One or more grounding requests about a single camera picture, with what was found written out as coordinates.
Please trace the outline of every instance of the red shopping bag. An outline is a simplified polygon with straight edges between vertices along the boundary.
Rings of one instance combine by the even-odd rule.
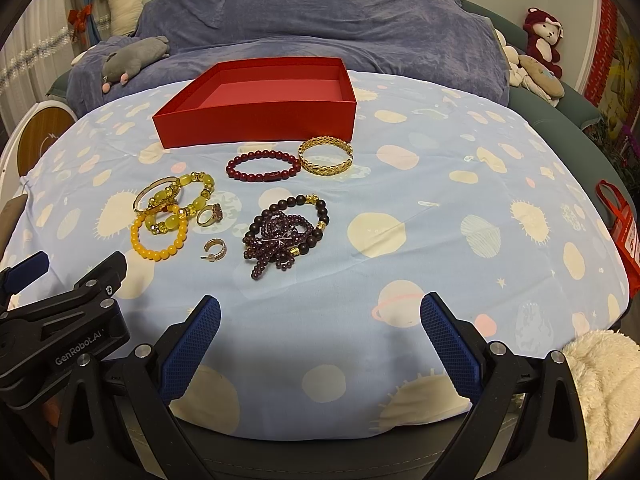
[[[618,201],[617,205],[604,196],[603,187],[608,187],[613,192]],[[626,276],[629,280],[629,294],[634,297],[636,292],[640,290],[640,241],[633,212],[620,190],[606,180],[599,181],[596,193],[604,205],[616,216],[616,221],[609,231],[625,266]]]

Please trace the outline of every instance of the jewelry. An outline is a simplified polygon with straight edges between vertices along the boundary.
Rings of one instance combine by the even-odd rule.
[[[140,227],[142,227],[142,223],[145,221],[145,217],[146,212],[143,211],[142,214],[137,216],[131,226],[131,245],[140,256],[147,260],[159,262],[160,260],[166,260],[169,256],[173,256],[178,252],[178,249],[182,248],[184,241],[187,239],[187,226],[189,221],[186,218],[182,218],[178,221],[178,234],[175,237],[174,243],[162,251],[154,251],[143,247],[140,243],[139,230]]]
[[[283,212],[287,207],[305,203],[316,206],[319,219],[316,227],[300,215],[287,215]],[[244,259],[258,260],[251,277],[254,280],[260,278],[270,262],[275,262],[278,269],[290,269],[296,256],[307,254],[322,239],[322,231],[328,223],[326,203],[315,194],[290,196],[277,204],[271,204],[260,216],[254,218],[254,223],[242,238],[246,245]],[[302,227],[304,231],[299,231],[298,227]]]
[[[254,160],[254,158],[277,158],[278,160],[284,160],[292,165],[290,170],[283,171],[271,171],[270,173],[240,173],[234,168],[246,162],[248,160]],[[300,161],[295,156],[289,155],[289,153],[276,152],[274,150],[258,150],[257,152],[243,153],[236,156],[233,160],[230,160],[226,165],[226,174],[229,178],[241,180],[242,182],[276,182],[277,180],[287,180],[290,176],[296,176],[300,171]]]
[[[211,193],[213,192],[213,188],[214,188],[213,177],[207,173],[204,173],[203,171],[200,171],[200,172],[193,171],[191,174],[184,174],[180,178],[175,178],[175,177],[169,177],[169,178],[173,178],[174,180],[178,181],[177,184],[174,184],[174,188],[177,187],[178,192],[182,187],[190,184],[191,182],[202,182],[204,184],[204,188],[200,192],[200,196],[196,197],[193,200],[193,202],[191,202],[189,205],[183,208],[178,206],[177,202],[174,199],[174,197],[177,195],[177,192],[174,195],[172,195],[172,201],[165,204],[164,207],[161,209],[162,211],[165,211],[165,212],[171,211],[173,214],[170,215],[163,222],[156,223],[155,211],[151,211],[149,210],[150,208],[147,208],[145,210],[147,213],[145,218],[145,226],[149,231],[151,231],[151,234],[155,234],[155,235],[165,234],[166,232],[177,228],[179,225],[178,224],[179,220],[182,220],[185,218],[189,219],[195,216],[198,211],[201,211],[204,208],[204,206],[206,206],[207,200],[211,197]],[[166,193],[166,195],[168,196],[167,189],[168,188],[166,188],[164,191],[161,190],[161,191],[158,191],[158,193],[156,193],[156,195],[153,197],[154,204],[161,203],[162,193]]]
[[[302,156],[302,154],[306,152],[306,150],[313,146],[319,146],[320,144],[330,144],[332,146],[337,146],[341,150],[344,150],[348,155],[347,160],[341,162],[340,164],[337,164],[336,166],[320,166],[318,164],[309,162]],[[300,158],[300,164],[302,165],[302,167],[305,168],[305,170],[307,170],[309,173],[321,176],[336,175],[338,173],[342,173],[343,171],[347,171],[351,167],[353,163],[353,148],[350,144],[344,142],[343,140],[336,139],[335,137],[314,137],[313,139],[306,140],[305,142],[300,144],[300,147],[298,148],[298,157]]]
[[[140,204],[143,196],[145,196],[153,188],[161,186],[162,184],[169,185],[164,189],[158,191],[149,199],[147,208],[145,210],[139,210],[138,205]],[[175,203],[175,197],[178,195],[180,187],[180,178],[176,176],[166,176],[164,178],[156,180],[155,182],[152,182],[151,184],[146,186],[145,189],[140,191],[140,193],[138,193],[138,196],[133,201],[133,211],[136,213],[136,215],[141,215],[143,212],[151,213],[160,211],[170,203]]]
[[[200,222],[200,216],[205,211],[211,211],[211,216],[208,220],[204,222]],[[204,206],[200,211],[198,211],[198,215],[196,216],[196,222],[201,227],[207,227],[213,224],[213,222],[220,222],[223,216],[224,215],[222,214],[222,208],[220,207],[220,204],[209,204]]]
[[[204,244],[204,250],[206,253],[209,252],[209,249],[214,245],[220,245],[222,248],[216,254],[207,254],[207,256],[201,256],[201,260],[209,260],[210,262],[216,262],[225,257],[226,254],[226,244],[220,238],[214,238],[213,240],[209,240],[206,244]]]

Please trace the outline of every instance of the red bead bracelet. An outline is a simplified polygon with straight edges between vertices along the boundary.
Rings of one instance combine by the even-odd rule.
[[[283,171],[270,171],[269,173],[240,173],[235,168],[241,162],[248,160],[254,160],[254,158],[277,158],[278,160],[284,160],[292,165],[290,170]],[[289,153],[276,152],[274,150],[258,150],[257,152],[243,153],[236,156],[233,160],[230,160],[226,165],[226,174],[229,178],[235,180],[241,180],[242,182],[275,182],[277,180],[286,180],[290,176],[296,176],[301,169],[300,161]]]

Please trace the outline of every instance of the red ribbon bow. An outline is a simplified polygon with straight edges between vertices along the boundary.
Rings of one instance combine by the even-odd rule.
[[[74,34],[72,40],[75,41],[80,34],[86,31],[86,19],[91,15],[91,4],[87,5],[84,9],[78,11],[71,9],[69,11],[68,21],[74,26]]]

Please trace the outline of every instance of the gray stuffed animal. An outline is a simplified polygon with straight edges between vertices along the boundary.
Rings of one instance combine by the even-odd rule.
[[[112,52],[102,67],[102,92],[106,94],[118,81],[126,85],[144,67],[163,57],[169,57],[169,40],[164,36],[145,38]]]

